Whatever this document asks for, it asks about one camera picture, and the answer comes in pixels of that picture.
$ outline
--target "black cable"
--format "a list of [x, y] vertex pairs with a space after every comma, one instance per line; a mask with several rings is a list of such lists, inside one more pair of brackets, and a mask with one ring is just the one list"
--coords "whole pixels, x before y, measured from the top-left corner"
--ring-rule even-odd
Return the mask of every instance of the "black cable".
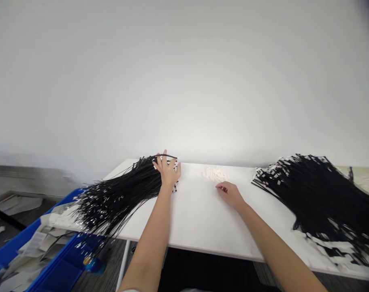
[[[267, 191], [295, 215], [293, 229], [323, 242], [350, 242], [354, 261], [369, 267], [369, 193], [345, 177], [326, 157], [297, 154], [258, 169], [252, 183]], [[329, 256], [345, 256], [337, 248]]]
[[[121, 176], [97, 181], [86, 187], [79, 195], [78, 208], [74, 212], [86, 233], [79, 247], [87, 244], [92, 247], [91, 256], [97, 256], [110, 239], [122, 230], [134, 212], [158, 195], [161, 176], [152, 161], [157, 161], [160, 156], [177, 159], [165, 154], [142, 157], [124, 170]], [[98, 243], [91, 243], [92, 234], [101, 236]]]

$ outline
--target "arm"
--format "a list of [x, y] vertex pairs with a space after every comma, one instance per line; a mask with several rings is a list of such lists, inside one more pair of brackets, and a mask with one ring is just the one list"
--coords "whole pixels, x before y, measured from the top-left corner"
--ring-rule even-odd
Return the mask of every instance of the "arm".
[[222, 182], [216, 188], [221, 197], [240, 214], [286, 292], [327, 291], [296, 253], [245, 203], [236, 185]]
[[149, 292], [157, 291], [159, 287], [169, 238], [171, 194], [180, 177], [181, 165], [179, 163], [177, 171], [175, 171], [175, 159], [171, 161], [170, 165], [167, 164], [166, 156], [163, 156], [162, 161], [160, 159], [157, 161], [158, 164], [155, 162], [153, 164], [161, 173], [160, 192], [118, 292], [127, 289]]

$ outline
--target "table leg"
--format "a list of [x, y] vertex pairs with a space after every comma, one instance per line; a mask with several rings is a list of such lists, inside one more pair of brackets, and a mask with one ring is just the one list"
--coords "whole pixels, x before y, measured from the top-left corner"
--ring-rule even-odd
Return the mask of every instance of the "table leg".
[[124, 255], [122, 256], [122, 263], [121, 263], [121, 268], [119, 269], [117, 288], [115, 289], [115, 292], [118, 291], [119, 286], [121, 285], [121, 282], [122, 282], [122, 278], [124, 277], [126, 260], [128, 259], [129, 247], [130, 247], [130, 240], [127, 240], [126, 245], [125, 245]]

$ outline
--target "forearm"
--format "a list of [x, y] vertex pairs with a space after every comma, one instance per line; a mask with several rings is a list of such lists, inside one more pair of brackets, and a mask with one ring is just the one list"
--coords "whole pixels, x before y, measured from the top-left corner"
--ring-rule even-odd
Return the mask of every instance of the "forearm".
[[306, 264], [248, 204], [237, 211], [286, 292], [326, 291]]
[[168, 185], [161, 187], [119, 291], [157, 291], [169, 238], [172, 189]]

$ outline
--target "finger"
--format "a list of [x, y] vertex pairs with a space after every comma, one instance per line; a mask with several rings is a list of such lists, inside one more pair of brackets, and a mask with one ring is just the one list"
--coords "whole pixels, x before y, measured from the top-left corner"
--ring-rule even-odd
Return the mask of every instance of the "finger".
[[224, 191], [223, 191], [223, 190], [221, 190], [220, 188], [217, 188], [217, 191], [218, 191], [218, 193], [219, 193], [219, 195], [220, 195], [221, 197], [226, 196], [226, 192], [224, 192]]
[[156, 169], [160, 172], [160, 166], [154, 161], [152, 161], [152, 163], [156, 167]]
[[175, 162], [176, 162], [176, 159], [172, 159], [170, 162], [169, 162], [169, 166], [171, 166], [171, 168], [175, 168]]
[[162, 166], [161, 159], [160, 159], [160, 153], [157, 154], [157, 158], [156, 159], [157, 159], [157, 164], [159, 166]]
[[167, 164], [167, 156], [163, 156], [163, 165]]
[[178, 163], [176, 173], [179, 174], [179, 177], [181, 176], [181, 162]]
[[220, 182], [218, 185], [215, 186], [216, 188], [220, 189], [222, 187], [228, 188], [228, 182]]

